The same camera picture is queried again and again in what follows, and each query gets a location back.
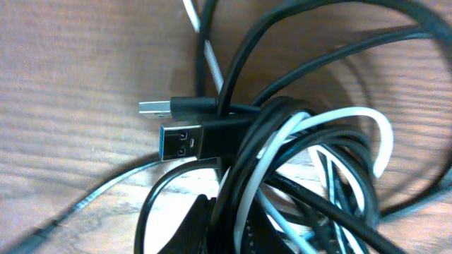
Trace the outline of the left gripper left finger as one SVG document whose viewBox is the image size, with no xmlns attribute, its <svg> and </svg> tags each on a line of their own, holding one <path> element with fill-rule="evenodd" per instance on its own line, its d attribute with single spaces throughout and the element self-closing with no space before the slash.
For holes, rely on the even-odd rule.
<svg viewBox="0 0 452 254">
<path fill-rule="evenodd" d="M 176 233 L 158 254 L 204 254 L 215 198 L 199 195 L 183 219 Z"/>
</svg>

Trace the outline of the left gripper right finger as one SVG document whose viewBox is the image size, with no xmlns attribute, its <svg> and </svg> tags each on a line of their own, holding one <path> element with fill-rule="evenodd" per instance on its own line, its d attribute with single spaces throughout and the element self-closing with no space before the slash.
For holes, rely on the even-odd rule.
<svg viewBox="0 0 452 254">
<path fill-rule="evenodd" d="M 293 254 L 270 223 L 261 206 L 252 206 L 243 234 L 244 254 Z"/>
</svg>

